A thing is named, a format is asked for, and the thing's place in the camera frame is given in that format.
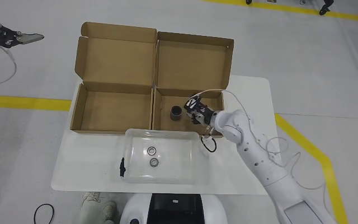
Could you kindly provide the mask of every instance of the transparent plastic bin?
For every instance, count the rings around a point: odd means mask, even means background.
[[[128,129],[125,133],[123,180],[128,183],[193,184],[199,151],[196,132]],[[154,155],[148,148],[154,147]],[[156,158],[157,166],[150,160]]]

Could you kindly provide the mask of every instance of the black cable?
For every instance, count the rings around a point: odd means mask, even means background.
[[[34,213],[34,224],[36,224],[36,214],[37,214],[37,210],[39,210],[39,208],[41,208],[42,206],[50,206],[52,208],[52,216],[51,216],[51,219],[50,219],[50,222],[49,224],[51,224],[52,222],[52,219],[54,218],[54,214],[55,214],[55,209],[54,207],[51,205],[51,204],[42,204],[40,206],[38,206],[38,208],[36,209],[35,213]]]
[[[216,151],[216,141],[215,141],[215,139],[214,138],[211,138],[212,140],[213,140],[213,142],[214,142],[214,144],[215,144],[215,148],[214,148],[214,150],[210,150],[209,148],[207,148],[207,146],[205,145],[205,143],[204,143],[204,141],[202,140],[202,138],[203,138],[204,136],[201,136],[201,138],[200,138],[200,140],[201,140],[201,143],[202,143],[202,145],[206,148],[206,150],[208,150],[209,152],[215,152]]]

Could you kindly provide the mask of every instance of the open cardboard box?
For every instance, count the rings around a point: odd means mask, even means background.
[[[227,87],[232,39],[93,22],[85,22],[81,34],[75,72],[83,84],[71,130],[123,134],[137,128],[204,134],[205,128],[192,124],[184,111],[181,120],[172,121],[170,109],[183,107],[195,93]],[[221,92],[202,97],[212,109],[224,109]]]
[[[171,120],[170,109],[183,108],[198,92],[227,88],[234,40],[168,32],[159,32],[158,40],[152,128],[204,134],[205,127],[194,125],[184,109],[178,121]],[[221,92],[206,92],[202,97],[213,110],[224,109]]]
[[[83,84],[70,129],[120,134],[150,129],[156,29],[86,22],[81,34],[75,72]]]

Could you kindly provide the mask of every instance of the yellow tape line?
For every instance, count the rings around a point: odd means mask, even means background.
[[[0,96],[0,108],[69,111],[70,100]]]
[[[253,0],[250,5],[246,4],[245,0],[203,0],[203,1],[204,2],[221,3],[221,4],[234,4],[237,6],[263,8],[266,10],[293,12],[293,13],[315,15],[315,16],[320,16],[319,10],[321,10],[321,9],[314,10],[314,9],[310,9],[310,8],[301,8],[301,7],[294,7],[294,6],[283,6],[280,4],[272,4],[272,3],[255,2],[255,0]],[[334,17],[334,18],[344,18],[347,20],[357,20],[358,21],[358,15],[348,14],[348,13],[327,12],[324,16]]]
[[[306,139],[301,133],[299,133],[292,125],[290,125],[281,115],[275,114],[276,124],[279,126],[288,136],[290,136],[299,146],[304,148],[311,156],[313,156],[322,166],[324,178],[326,180],[328,194],[331,199],[333,211],[335,213],[337,222],[340,224],[347,224],[348,219],[346,216],[343,201],[341,199],[341,193],[333,171],[333,166],[329,158],[319,150],[314,144]]]

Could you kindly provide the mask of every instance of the small cylinder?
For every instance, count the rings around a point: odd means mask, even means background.
[[[170,118],[172,120],[180,120],[181,118],[181,107],[180,106],[173,106],[170,110]]]

